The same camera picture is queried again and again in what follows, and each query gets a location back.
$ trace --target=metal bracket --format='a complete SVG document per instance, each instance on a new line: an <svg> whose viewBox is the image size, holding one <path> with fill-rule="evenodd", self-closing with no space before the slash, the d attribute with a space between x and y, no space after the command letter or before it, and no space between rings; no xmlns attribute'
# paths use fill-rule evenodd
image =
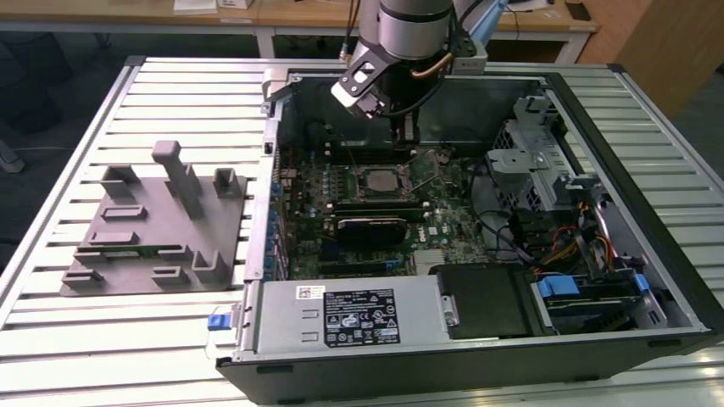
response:
<svg viewBox="0 0 724 407"><path fill-rule="evenodd" d="M274 104L274 102L290 94L291 90L287 89L289 74L287 68L270 68L265 71L262 79L262 95L265 96L266 105Z"/></svg>
<svg viewBox="0 0 724 407"><path fill-rule="evenodd" d="M547 170L549 161L542 153L526 150L490 150L489 163L491 170L503 174L529 173L531 170Z"/></svg>
<svg viewBox="0 0 724 407"><path fill-rule="evenodd" d="M557 205L570 205L571 193L575 191L590 191L602 180L597 175L559 176L554 182L554 193L557 194Z"/></svg>
<svg viewBox="0 0 724 407"><path fill-rule="evenodd" d="M483 75L486 73L486 66L489 65L489 52L486 51L486 47L481 42L477 40L471 41L474 43L469 46L478 50L478 54L466 57L461 56L453 61L454 75Z"/></svg>

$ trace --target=white label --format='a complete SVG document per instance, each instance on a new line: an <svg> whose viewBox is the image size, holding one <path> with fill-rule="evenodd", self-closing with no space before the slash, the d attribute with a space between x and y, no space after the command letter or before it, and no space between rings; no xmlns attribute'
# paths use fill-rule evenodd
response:
<svg viewBox="0 0 724 407"><path fill-rule="evenodd" d="M326 286L297 286L297 299L322 299Z"/></svg>
<svg viewBox="0 0 724 407"><path fill-rule="evenodd" d="M398 328L386 328L386 329L378 329L378 332L375 332L379 337L387 336L387 335L398 335Z"/></svg>
<svg viewBox="0 0 724 407"><path fill-rule="evenodd" d="M141 257L139 252L106 252L106 257Z"/></svg>
<svg viewBox="0 0 724 407"><path fill-rule="evenodd" d="M250 19L221 19L221 22L229 24L251 24Z"/></svg>

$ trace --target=aluminum extrusion table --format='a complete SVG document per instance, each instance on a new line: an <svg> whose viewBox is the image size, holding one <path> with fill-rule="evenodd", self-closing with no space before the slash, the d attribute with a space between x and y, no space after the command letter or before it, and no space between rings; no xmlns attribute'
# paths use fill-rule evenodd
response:
<svg viewBox="0 0 724 407"><path fill-rule="evenodd" d="M241 301L243 287L225 293L63 298L65 270L86 234L103 188L106 166L133 164L141 176L162 175L153 164L157 140L177 139L197 173L221 164L254 178L266 116L267 68L341 68L333 61L150 58L127 66L81 141L0 279L0 404L3 406L253 405L209 359L206 317ZM491 64L489 71L557 70L634 175L691 262L724 301L724 183L651 105L626 73L607 66ZM581 148L574 145L583 158ZM585 168L591 170L583 161ZM254 196L239 233L247 256ZM231 349L233 332L214 342ZM610 380L546 384L349 401L335 405L551 406L724 405L724 348L669 357Z"/></svg>

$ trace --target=white paper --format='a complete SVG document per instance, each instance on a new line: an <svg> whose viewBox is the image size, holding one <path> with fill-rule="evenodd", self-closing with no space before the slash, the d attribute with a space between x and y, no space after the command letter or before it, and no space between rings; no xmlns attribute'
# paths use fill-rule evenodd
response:
<svg viewBox="0 0 724 407"><path fill-rule="evenodd" d="M217 0L175 0L174 1L175 15L215 14L215 13L217 13Z"/></svg>
<svg viewBox="0 0 724 407"><path fill-rule="evenodd" d="M519 11L538 10L539 8L547 8L550 6L551 5L549 4L549 0L529 0L527 2L523 2L523 3L509 4L509 8L517 13Z"/></svg>

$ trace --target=blue plastic tab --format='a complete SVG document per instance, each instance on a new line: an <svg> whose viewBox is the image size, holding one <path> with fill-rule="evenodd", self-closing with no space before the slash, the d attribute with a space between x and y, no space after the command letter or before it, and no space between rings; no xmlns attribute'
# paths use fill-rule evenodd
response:
<svg viewBox="0 0 724 407"><path fill-rule="evenodd" d="M231 313L209 315L207 328L214 331L230 331L231 330Z"/></svg>
<svg viewBox="0 0 724 407"><path fill-rule="evenodd" d="M539 282L539 291L542 292L542 297L549 298L554 295L554 292L551 291L551 286L546 281Z"/></svg>
<svg viewBox="0 0 724 407"><path fill-rule="evenodd" d="M545 298L557 295L579 295L579 285L571 276L546 277L539 281L539 290Z"/></svg>
<svg viewBox="0 0 724 407"><path fill-rule="evenodd" d="M643 274L637 274L634 276L634 280L637 281L637 285L639 286L641 292L646 293L649 290L651 290L651 286L649 285L649 280L646 279Z"/></svg>

